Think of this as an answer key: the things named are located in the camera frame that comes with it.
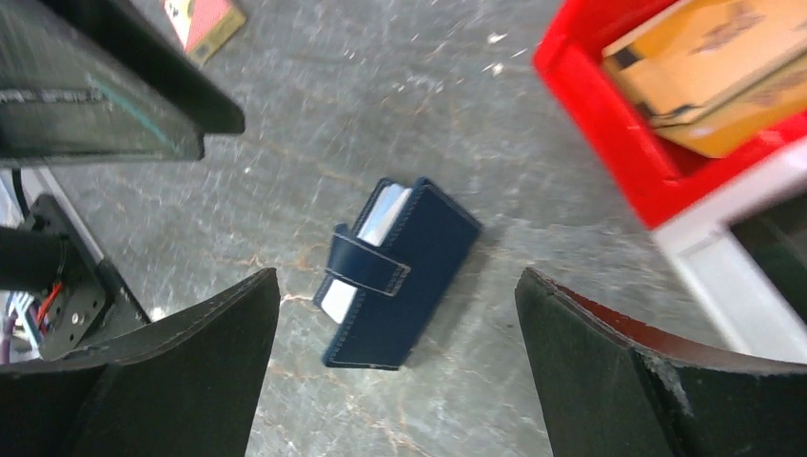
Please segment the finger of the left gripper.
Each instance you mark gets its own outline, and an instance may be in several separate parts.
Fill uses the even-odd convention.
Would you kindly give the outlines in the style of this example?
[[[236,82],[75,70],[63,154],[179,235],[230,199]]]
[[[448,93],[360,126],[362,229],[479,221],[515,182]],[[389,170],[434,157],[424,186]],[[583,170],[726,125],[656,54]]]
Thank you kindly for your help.
[[[241,134],[242,108],[174,48],[130,1],[53,0],[57,16],[140,77],[206,134]]]
[[[193,161],[204,135],[38,1],[1,4],[1,164]]]

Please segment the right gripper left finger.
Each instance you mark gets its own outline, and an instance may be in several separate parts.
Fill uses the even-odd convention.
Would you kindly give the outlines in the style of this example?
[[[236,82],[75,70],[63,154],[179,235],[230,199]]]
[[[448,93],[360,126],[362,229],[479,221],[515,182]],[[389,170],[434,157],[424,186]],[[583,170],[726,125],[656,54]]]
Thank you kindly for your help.
[[[5,456],[241,456],[279,318],[264,268],[53,361],[1,369]]]

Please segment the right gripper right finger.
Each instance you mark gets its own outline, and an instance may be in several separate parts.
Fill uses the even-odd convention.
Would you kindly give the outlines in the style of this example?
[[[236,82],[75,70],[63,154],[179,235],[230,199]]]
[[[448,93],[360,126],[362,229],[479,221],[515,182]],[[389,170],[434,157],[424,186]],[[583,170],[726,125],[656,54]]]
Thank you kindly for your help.
[[[802,456],[806,367],[704,345],[527,268],[515,290],[557,456]]]

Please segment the navy blue card holder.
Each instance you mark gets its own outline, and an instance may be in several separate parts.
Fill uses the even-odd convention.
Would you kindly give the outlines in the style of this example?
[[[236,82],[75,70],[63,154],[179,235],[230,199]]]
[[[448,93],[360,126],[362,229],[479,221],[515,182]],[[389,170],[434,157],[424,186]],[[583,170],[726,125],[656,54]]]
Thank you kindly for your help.
[[[338,325],[324,365],[400,369],[481,232],[432,180],[381,179],[354,224],[332,232],[314,298]]]

